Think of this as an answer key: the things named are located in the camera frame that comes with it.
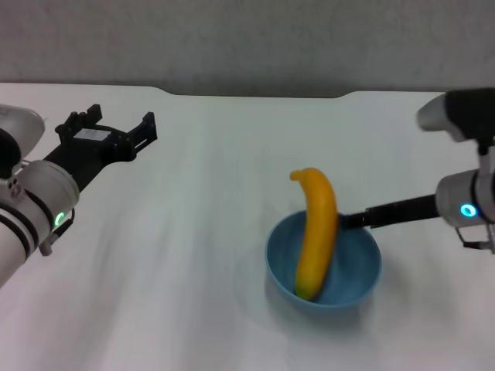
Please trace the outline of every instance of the table surface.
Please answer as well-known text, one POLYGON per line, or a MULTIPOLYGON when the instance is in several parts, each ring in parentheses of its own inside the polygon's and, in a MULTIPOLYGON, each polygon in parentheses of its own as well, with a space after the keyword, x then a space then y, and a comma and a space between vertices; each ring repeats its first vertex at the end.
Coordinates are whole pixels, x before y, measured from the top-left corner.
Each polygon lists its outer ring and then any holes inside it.
POLYGON ((288 180, 322 169, 341 212, 433 193, 475 168, 471 143, 421 132, 434 93, 337 99, 179 97, 151 87, 0 84, 57 143, 71 111, 102 106, 130 130, 154 111, 159 140, 81 194, 50 257, 33 254, 0 290, 1 370, 493 370, 495 260, 441 220, 374 230, 372 298, 308 318, 268 281, 271 228, 303 209, 288 180))

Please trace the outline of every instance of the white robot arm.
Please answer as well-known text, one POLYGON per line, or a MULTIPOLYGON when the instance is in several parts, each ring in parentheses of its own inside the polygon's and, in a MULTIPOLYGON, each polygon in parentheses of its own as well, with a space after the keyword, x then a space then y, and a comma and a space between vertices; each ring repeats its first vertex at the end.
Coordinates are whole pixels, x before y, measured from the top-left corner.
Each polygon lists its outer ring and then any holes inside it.
POLYGON ((80 192, 106 165, 134 160, 158 138, 152 112, 128 133, 96 125, 101 118, 97 104, 72 113, 56 128, 61 144, 43 160, 27 162, 45 131, 43 119, 0 104, 0 287, 36 248, 51 254, 73 223, 80 192))

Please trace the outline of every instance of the yellow banana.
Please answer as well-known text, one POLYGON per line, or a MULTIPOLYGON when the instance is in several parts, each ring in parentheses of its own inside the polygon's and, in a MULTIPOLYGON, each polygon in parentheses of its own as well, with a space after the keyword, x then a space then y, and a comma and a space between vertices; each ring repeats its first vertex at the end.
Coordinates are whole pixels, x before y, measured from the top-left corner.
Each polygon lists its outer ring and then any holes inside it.
POLYGON ((332 185, 317 168, 291 172, 306 196, 306 228, 295 272, 295 294, 314 298, 322 286, 333 253, 338 216, 332 185))

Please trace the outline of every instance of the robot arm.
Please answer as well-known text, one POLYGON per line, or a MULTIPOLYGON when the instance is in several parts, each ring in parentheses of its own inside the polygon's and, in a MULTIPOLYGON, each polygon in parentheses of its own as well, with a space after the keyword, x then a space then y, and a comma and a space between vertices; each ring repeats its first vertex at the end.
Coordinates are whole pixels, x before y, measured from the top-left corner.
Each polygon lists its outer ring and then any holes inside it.
POLYGON ((441 216, 454 226, 464 247, 495 254, 495 89, 456 90, 428 102, 417 113, 424 131, 447 131, 454 141, 475 140, 478 169, 443 178, 434 195, 408 199, 349 215, 344 226, 387 226, 441 216), (466 242, 459 228, 485 225, 487 242, 466 242))
POLYGON ((0 105, 0 286, 37 247, 51 254, 52 243, 72 225, 80 192, 106 165, 133 161, 157 139, 152 112, 128 133, 97 125, 101 118, 96 104, 72 113, 56 128, 60 145, 44 160, 25 162, 45 131, 43 119, 0 105))

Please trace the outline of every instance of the green indicator light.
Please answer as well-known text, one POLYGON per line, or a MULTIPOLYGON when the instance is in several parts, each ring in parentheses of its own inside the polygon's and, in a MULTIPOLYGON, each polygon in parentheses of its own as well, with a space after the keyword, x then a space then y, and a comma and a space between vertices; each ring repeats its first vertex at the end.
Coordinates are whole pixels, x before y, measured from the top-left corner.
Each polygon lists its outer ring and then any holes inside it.
POLYGON ((62 219, 65 217, 65 214, 63 212, 59 213, 59 215, 56 216, 55 218, 55 226, 59 226, 60 222, 62 219))

